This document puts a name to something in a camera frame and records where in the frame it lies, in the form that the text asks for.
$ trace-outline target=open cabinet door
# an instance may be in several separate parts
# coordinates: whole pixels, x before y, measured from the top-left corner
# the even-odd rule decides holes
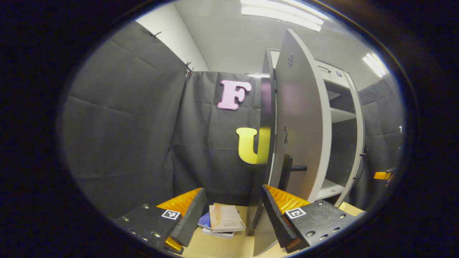
[[[280,178],[284,155],[307,171],[292,172],[286,191],[314,202],[325,178],[331,148],[330,104],[325,84],[306,45],[291,29],[285,32],[274,70],[277,88],[277,121],[274,162],[270,178]],[[279,187],[279,180],[269,185]],[[263,208],[255,227],[253,255],[277,242]]]

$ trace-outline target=book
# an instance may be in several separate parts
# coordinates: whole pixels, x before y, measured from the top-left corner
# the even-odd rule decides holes
[[[198,226],[201,226],[201,227],[203,227],[205,229],[208,229],[208,230],[212,229],[210,227],[210,214],[209,213],[204,214],[204,216],[202,216],[199,219]]]
[[[212,232],[232,232],[246,229],[234,205],[209,205],[209,214]]]
[[[234,236],[234,231],[233,232],[212,232],[212,230],[209,230],[209,229],[202,229],[202,232],[207,235],[228,238],[228,239],[232,239]]]

